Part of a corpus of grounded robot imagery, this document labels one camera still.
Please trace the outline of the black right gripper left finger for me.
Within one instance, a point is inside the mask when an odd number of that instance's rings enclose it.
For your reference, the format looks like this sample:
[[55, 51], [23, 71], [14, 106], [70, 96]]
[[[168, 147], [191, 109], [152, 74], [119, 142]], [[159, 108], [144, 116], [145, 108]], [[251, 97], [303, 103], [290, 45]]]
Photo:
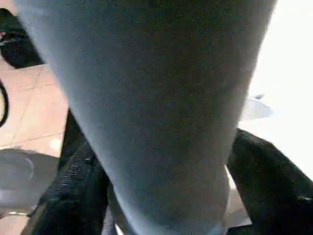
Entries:
[[115, 235], [110, 181], [68, 112], [58, 172], [28, 216], [23, 235]]

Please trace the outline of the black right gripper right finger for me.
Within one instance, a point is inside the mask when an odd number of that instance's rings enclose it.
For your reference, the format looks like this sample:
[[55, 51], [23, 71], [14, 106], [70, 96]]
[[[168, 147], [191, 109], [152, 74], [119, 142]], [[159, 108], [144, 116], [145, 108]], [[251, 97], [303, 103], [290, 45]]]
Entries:
[[252, 222], [227, 234], [313, 233], [313, 182], [272, 143], [238, 129], [227, 168]]

